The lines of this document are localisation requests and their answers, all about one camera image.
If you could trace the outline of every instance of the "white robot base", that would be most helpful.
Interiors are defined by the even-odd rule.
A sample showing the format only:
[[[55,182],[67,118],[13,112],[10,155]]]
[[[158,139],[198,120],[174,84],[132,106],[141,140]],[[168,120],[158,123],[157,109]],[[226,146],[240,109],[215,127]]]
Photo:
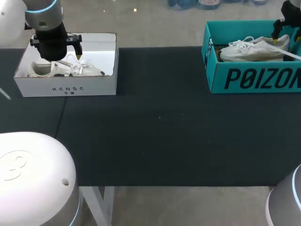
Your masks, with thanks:
[[[0,134],[0,226],[79,226],[82,205],[67,149],[31,132]]]

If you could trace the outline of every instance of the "blue light ring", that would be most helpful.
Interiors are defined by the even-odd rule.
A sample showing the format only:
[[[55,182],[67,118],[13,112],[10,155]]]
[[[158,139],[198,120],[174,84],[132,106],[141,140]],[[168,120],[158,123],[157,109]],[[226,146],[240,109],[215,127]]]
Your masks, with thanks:
[[[42,13],[42,12],[45,12],[45,11],[47,11],[48,9],[50,9],[51,7],[53,7],[53,6],[55,5],[56,1],[57,1],[57,0],[54,0],[54,1],[52,2],[52,4],[51,4],[50,6],[48,6],[47,8],[44,8],[44,9],[41,9],[41,10],[37,10],[37,11],[30,11],[30,10],[27,10],[26,12],[27,12],[27,13]]]

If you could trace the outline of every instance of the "white sneaker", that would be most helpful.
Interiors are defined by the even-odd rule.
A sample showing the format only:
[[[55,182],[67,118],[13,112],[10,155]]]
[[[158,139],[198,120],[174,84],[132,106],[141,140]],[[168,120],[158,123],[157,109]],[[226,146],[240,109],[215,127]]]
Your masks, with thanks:
[[[105,73],[87,61],[78,62],[78,64],[71,64],[60,60],[57,62],[49,62],[40,60],[39,62],[32,62],[28,77],[68,77],[68,76],[104,76]]]
[[[290,37],[285,34],[274,44],[273,39],[260,37],[246,37],[244,40],[230,42],[229,47],[220,51],[220,59],[224,62],[246,62],[246,61],[283,61],[284,54],[276,48],[288,51]]]
[[[46,60],[40,60],[39,62],[32,62],[28,69],[28,77],[56,77],[56,76],[62,76],[64,77],[67,75],[68,70],[55,67],[55,69],[52,69],[52,65],[55,64],[55,62],[51,63]]]

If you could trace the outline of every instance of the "white shoe box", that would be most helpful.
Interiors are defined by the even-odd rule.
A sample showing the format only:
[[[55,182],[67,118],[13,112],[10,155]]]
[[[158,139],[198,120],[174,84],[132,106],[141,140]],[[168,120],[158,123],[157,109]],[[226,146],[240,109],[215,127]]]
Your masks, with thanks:
[[[76,33],[82,35],[83,55],[79,61],[89,60],[105,76],[85,77],[28,77],[33,61],[39,61],[40,54],[35,47],[27,45],[16,70],[16,81],[23,97],[98,96],[115,95],[119,51],[114,33]],[[73,46],[67,47],[67,55],[75,54]]]

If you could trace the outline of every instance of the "shoelace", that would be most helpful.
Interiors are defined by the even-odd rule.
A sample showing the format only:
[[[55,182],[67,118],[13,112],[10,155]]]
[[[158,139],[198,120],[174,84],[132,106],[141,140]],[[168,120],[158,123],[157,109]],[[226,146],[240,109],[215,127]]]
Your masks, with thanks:
[[[241,52],[242,49],[245,50],[245,49],[249,49],[251,46],[254,46],[253,42],[254,42],[254,38],[252,36],[248,36],[244,40],[237,40],[234,42],[230,42],[229,46],[237,46],[237,50]]]
[[[65,65],[68,64],[68,66],[70,67],[70,70],[66,71],[65,76],[69,76],[70,74],[72,74],[73,76],[81,76],[84,67],[86,67],[86,68],[95,68],[95,66],[90,62],[90,60],[78,61],[73,54],[68,54],[67,55],[67,60],[68,60],[68,57],[70,57],[70,56],[73,57],[73,59],[77,63],[77,65],[73,65],[73,64],[67,63],[65,61],[60,61],[60,63],[64,62]]]

